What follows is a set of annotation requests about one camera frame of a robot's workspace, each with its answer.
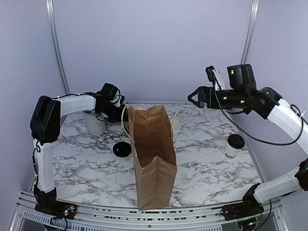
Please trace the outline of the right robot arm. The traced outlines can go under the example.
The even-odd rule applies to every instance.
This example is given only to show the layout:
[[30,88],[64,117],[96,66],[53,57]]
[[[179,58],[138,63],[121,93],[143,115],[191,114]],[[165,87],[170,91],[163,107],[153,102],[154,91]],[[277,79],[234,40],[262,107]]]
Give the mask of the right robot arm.
[[[257,89],[250,64],[238,64],[227,68],[231,89],[226,90],[219,80],[215,68],[205,69],[211,87],[200,86],[188,95],[188,101],[199,108],[208,107],[222,112],[241,109],[249,114],[255,111],[284,131],[305,153],[308,151],[308,123],[304,114],[294,104],[289,104],[270,87]],[[308,161],[302,161],[290,172],[266,183],[252,186],[239,203],[238,211],[248,216],[257,205],[278,196],[308,189]]]

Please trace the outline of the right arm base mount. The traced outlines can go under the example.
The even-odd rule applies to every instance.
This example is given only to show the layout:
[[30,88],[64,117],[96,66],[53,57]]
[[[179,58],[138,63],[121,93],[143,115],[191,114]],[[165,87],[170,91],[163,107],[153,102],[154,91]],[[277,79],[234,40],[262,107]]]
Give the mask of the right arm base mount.
[[254,197],[255,189],[259,185],[260,183],[253,185],[243,196],[242,202],[224,205],[221,208],[220,215],[223,215],[225,220],[229,221],[263,213],[262,204]]

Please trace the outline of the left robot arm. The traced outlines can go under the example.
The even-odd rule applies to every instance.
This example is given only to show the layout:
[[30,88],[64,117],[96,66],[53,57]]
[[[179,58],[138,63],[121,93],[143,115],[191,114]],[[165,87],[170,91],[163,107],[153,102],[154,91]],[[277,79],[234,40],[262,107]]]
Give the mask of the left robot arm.
[[67,115],[83,112],[86,126],[93,136],[105,131],[105,122],[119,122],[124,109],[124,95],[119,88],[105,83],[100,91],[65,96],[41,96],[30,121],[34,140],[33,164],[36,173],[34,194],[50,214],[57,214],[61,204],[56,200],[52,158],[61,120]]

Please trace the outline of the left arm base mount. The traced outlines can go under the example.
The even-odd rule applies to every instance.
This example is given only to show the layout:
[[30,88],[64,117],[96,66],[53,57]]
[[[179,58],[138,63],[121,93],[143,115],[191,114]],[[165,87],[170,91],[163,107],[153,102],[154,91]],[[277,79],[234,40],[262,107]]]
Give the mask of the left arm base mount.
[[34,196],[37,201],[36,211],[58,218],[74,219],[77,206],[72,203],[58,201],[56,188],[47,193],[35,186]]

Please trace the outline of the black plastic cup lid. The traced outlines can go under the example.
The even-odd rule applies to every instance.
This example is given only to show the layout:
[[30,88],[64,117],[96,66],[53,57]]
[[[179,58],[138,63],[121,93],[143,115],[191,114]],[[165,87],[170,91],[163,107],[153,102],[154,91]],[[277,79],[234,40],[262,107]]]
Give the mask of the black plastic cup lid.
[[244,139],[239,134],[232,134],[227,139],[228,144],[234,149],[242,149],[245,146]]

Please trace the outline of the brown paper bag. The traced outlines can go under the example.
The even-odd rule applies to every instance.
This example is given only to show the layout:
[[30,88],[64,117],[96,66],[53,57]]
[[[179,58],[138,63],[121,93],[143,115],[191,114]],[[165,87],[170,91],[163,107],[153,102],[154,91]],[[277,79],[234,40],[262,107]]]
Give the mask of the brown paper bag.
[[164,105],[138,108],[126,105],[125,132],[133,153],[139,210],[169,206],[177,174],[173,131]]

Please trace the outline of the white paper coffee cup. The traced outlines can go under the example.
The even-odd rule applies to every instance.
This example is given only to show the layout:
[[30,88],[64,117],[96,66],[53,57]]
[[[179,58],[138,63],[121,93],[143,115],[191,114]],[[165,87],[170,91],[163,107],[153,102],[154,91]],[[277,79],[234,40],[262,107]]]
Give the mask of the white paper coffee cup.
[[232,146],[229,143],[226,144],[226,148],[223,152],[223,156],[228,160],[233,160],[236,158],[237,154],[244,148],[244,145]]

